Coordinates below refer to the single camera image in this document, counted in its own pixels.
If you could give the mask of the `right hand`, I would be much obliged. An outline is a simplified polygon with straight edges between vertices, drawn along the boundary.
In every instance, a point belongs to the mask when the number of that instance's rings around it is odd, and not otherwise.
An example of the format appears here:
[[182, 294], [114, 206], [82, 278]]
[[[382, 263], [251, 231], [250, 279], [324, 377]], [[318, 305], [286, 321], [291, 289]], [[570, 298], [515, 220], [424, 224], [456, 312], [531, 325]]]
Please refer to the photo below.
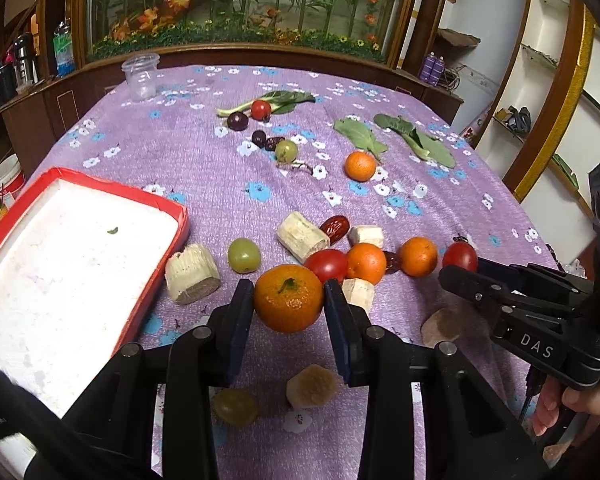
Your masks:
[[574, 446], [578, 446], [600, 426], [600, 382], [591, 390], [578, 391], [562, 388], [557, 379], [547, 377], [534, 413], [530, 417], [531, 427], [537, 437], [541, 437], [547, 429], [556, 425], [559, 409], [562, 406], [590, 416], [580, 434], [572, 442]]

